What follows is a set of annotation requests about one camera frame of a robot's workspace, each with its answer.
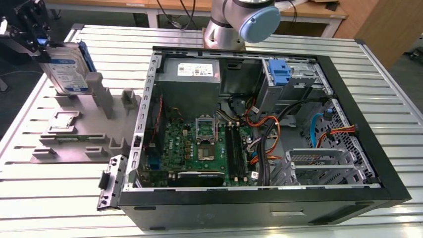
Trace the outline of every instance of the ram slot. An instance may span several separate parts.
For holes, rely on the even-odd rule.
[[[236,176],[243,178],[246,177],[246,164],[243,157],[243,142],[239,134],[239,126],[232,128],[232,139],[234,139],[234,157],[235,157],[235,167],[236,167]]]
[[[227,167],[230,172],[230,178],[234,179],[235,175],[235,163],[234,163],[234,146],[232,146],[232,126],[228,124],[224,129],[224,140],[226,140],[226,155],[227,155]]]

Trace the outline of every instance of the aluminum table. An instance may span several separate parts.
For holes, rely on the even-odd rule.
[[[86,25],[67,41],[84,40],[103,84],[142,95],[151,47],[202,47],[200,31]],[[272,36],[247,50],[330,56],[374,129],[413,200],[335,226],[142,231],[122,211],[96,211],[106,164],[31,164],[39,134],[58,103],[43,75],[0,142],[0,237],[405,237],[423,236],[423,116],[366,45],[354,40]]]

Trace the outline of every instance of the table leg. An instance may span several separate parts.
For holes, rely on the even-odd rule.
[[[324,38],[332,38],[335,35],[335,32],[339,28],[339,25],[342,23],[342,19],[331,19],[330,24],[326,26],[322,37]]]
[[[155,9],[147,10],[150,28],[159,28],[159,14]]]

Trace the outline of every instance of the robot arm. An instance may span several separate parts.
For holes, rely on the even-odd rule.
[[[275,0],[214,0],[206,47],[240,50],[244,41],[266,40],[280,23],[280,12],[274,5]]]
[[[0,1],[0,42],[19,53],[40,56],[50,40],[48,14],[43,0]]]

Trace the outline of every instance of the open computer tower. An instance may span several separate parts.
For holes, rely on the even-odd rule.
[[[336,224],[411,199],[330,57],[166,47],[100,188],[143,230]]]

